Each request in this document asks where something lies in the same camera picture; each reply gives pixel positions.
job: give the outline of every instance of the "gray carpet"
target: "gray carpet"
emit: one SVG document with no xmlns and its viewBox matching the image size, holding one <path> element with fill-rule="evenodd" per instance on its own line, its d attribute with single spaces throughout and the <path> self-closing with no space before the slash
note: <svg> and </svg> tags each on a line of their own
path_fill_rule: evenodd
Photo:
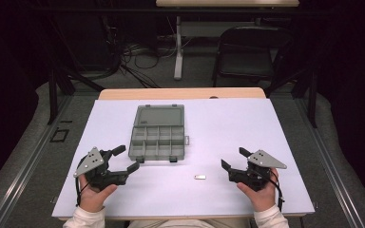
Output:
<svg viewBox="0 0 365 228">
<path fill-rule="evenodd" d="M 183 76 L 180 81 L 173 79 L 174 56 L 161 58 L 157 65 L 150 69 L 143 70 L 135 66 L 134 58 L 131 59 L 128 66 L 144 72 L 161 87 L 210 87 L 215 51 L 215 42 L 212 40 L 194 39 L 190 41 L 184 49 Z M 150 67 L 156 61 L 152 57 L 140 55 L 136 63 L 138 66 Z M 95 82 L 114 88 L 142 87 L 135 78 L 130 74 L 124 75 L 122 71 Z M 61 106 L 60 116 L 52 126 L 47 126 L 48 85 L 43 85 L 37 90 L 40 104 L 34 119 L 0 173 L 0 226 L 62 226 L 62 221 L 51 217 L 54 204 L 50 201 L 61 191 L 73 153 L 82 136 L 93 102 L 98 96 L 98 93 L 86 85 L 79 82 L 74 82 L 74 84 L 77 88 L 74 96 L 59 95 L 63 106 Z M 219 80 L 219 86 L 265 85 L 223 79 Z M 303 218 L 304 227 L 354 227 L 349 223 L 346 210 L 342 208 L 338 199 L 337 190 L 327 175 L 309 123 L 304 120 L 304 111 L 301 108 L 303 101 L 293 100 L 289 95 L 290 88 L 291 85 L 287 85 L 276 91 L 271 100 L 310 197 L 318 205 L 313 215 Z M 328 148 L 337 172 L 349 190 L 349 196 L 353 199 L 365 227 L 365 189 L 341 154 L 330 114 L 330 106 L 322 97 L 318 97 L 317 100 L 317 125 L 321 139 Z M 64 142 L 49 142 L 56 129 L 68 130 Z M 48 140 L 41 141 L 46 135 L 48 135 Z M 32 157 L 35 150 L 40 151 L 40 156 L 35 158 L 34 165 L 28 170 L 29 175 L 20 175 L 25 171 L 25 164 L 29 162 L 29 158 Z M 1 204 L 3 201 L 7 201 L 5 195 L 10 190 L 13 181 L 16 180 L 22 180 L 26 187 L 19 188 L 19 193 L 14 195 L 15 199 L 9 199 L 12 200 L 12 203 Z M 289 218 L 289 221 L 291 227 L 301 226 L 298 218 Z M 121 228 L 123 224 L 119 221 L 108 221 L 107 227 Z"/>
</svg>

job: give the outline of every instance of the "desk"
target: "desk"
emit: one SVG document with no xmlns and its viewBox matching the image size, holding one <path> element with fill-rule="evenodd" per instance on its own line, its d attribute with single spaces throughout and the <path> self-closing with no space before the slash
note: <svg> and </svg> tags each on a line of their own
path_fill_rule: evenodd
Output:
<svg viewBox="0 0 365 228">
<path fill-rule="evenodd" d="M 147 94 L 171 100 L 141 100 Z M 128 100 L 129 96 L 133 96 L 133 100 Z M 204 99 L 209 96 L 220 99 Z M 233 167 L 245 169 L 246 159 L 239 153 L 240 146 L 250 151 L 262 148 L 287 164 L 287 169 L 279 170 L 286 200 L 283 203 L 285 216 L 314 213 L 275 110 L 261 89 L 163 88 L 103 91 L 90 113 L 52 213 L 54 217 L 67 219 L 72 216 L 76 201 L 72 175 L 79 160 L 93 146 L 108 150 L 125 144 L 128 149 L 137 107 L 148 104 L 184 105 L 185 135 L 190 138 L 185 158 L 177 163 L 146 161 L 142 164 L 129 176 L 126 185 L 119 186 L 107 199 L 107 218 L 252 217 L 254 210 L 249 199 L 228 180 L 227 172 L 221 168 L 221 159 L 224 159 Z M 109 161 L 109 170 L 125 170 L 133 163 L 127 156 L 127 149 Z M 206 175 L 206 180 L 195 180 L 195 175 Z"/>
<path fill-rule="evenodd" d="M 184 7 L 210 7 L 210 8 L 295 8 L 298 0 L 157 0 L 158 7 L 184 8 Z M 183 23 L 180 16 L 177 16 L 176 36 L 177 36 L 177 56 L 174 79 L 180 80 L 183 76 L 183 49 L 182 36 L 205 36 L 219 37 L 232 27 L 251 26 L 252 23 L 209 23 L 209 22 L 187 22 Z"/>
</svg>

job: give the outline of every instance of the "dark background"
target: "dark background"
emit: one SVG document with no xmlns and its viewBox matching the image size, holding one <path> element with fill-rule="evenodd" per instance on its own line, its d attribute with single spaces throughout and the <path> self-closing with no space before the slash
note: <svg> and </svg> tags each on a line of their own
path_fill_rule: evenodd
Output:
<svg viewBox="0 0 365 228">
<path fill-rule="evenodd" d="M 83 2 L 87 5 L 92 4 L 92 1 Z M 129 1 L 128 4 L 133 7 L 155 7 L 150 1 L 135 0 Z M 311 9 L 330 9 L 347 4 L 348 1 L 336 1 L 334 5 L 329 1 L 301 1 L 303 7 Z M 317 71 L 318 92 L 330 101 L 343 154 L 365 186 L 365 1 L 362 4 L 354 1 L 353 4 L 356 6 L 354 10 L 347 11 L 349 14 L 340 15 L 346 18 L 346 23 L 336 28 L 338 36 L 332 47 L 322 46 L 318 41 L 334 20 L 297 21 L 298 40 L 302 41 L 302 45 L 298 46 L 298 57 L 294 55 L 293 63 L 306 64 L 314 54 L 326 48 L 324 50 L 327 54 L 323 61 L 320 61 Z M 103 21 L 97 17 L 79 18 L 79 22 L 84 20 L 84 28 L 89 29 L 89 35 L 86 35 L 75 27 L 75 24 L 78 24 L 75 23 L 75 19 L 67 18 L 64 15 L 55 19 L 64 32 L 66 27 L 79 31 L 77 36 L 73 33 L 65 35 L 67 42 L 64 42 L 58 31 L 52 29 L 47 20 L 38 20 L 55 47 L 51 54 L 54 53 L 62 63 L 76 70 L 112 68 L 113 52 L 111 46 L 106 45 L 108 37 L 106 30 L 101 27 Z M 146 21 L 146 31 L 134 33 L 136 29 L 133 28 L 139 27 L 139 23 L 142 22 L 140 18 L 135 19 L 134 21 L 132 17 L 128 17 L 131 21 L 130 26 L 125 26 L 126 29 L 120 32 L 126 34 L 127 39 L 134 38 L 138 42 L 155 47 L 156 34 L 153 31 L 163 33 L 164 20 L 153 17 Z M 32 119 L 38 104 L 35 89 L 48 81 L 48 74 L 52 70 L 48 54 L 41 47 L 29 20 L 15 1 L 0 0 L 0 168 Z M 69 53 L 70 48 L 79 52 L 77 62 L 75 56 Z M 102 54 L 88 55 L 89 50 L 93 48 L 101 49 Z"/>
</svg>

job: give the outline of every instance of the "chair backrest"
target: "chair backrest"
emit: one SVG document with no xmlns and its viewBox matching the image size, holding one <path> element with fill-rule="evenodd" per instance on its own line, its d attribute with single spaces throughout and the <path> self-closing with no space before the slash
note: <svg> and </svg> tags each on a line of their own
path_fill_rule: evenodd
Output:
<svg viewBox="0 0 365 228">
<path fill-rule="evenodd" d="M 220 45 L 258 48 L 283 48 L 293 43 L 293 36 L 286 28 L 275 27 L 235 27 L 226 30 Z"/>
</svg>

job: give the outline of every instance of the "black metal rod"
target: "black metal rod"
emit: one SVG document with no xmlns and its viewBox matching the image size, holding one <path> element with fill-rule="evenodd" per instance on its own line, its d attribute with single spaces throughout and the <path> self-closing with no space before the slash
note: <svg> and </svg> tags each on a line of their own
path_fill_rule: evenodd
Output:
<svg viewBox="0 0 365 228">
<path fill-rule="evenodd" d="M 58 13 L 77 13 L 77 14 L 100 14 L 100 15 L 158 15 L 158 16 L 204 16 L 204 15 L 231 15 L 231 16 L 268 16 L 268 17 L 309 17 L 309 18 L 330 18 L 336 12 L 332 9 L 313 10 L 298 8 L 276 8 L 276 9 L 257 9 L 257 8 L 154 8 L 154 9 L 76 9 L 76 8 L 45 8 L 28 7 L 31 12 L 37 14 L 58 14 Z"/>
</svg>

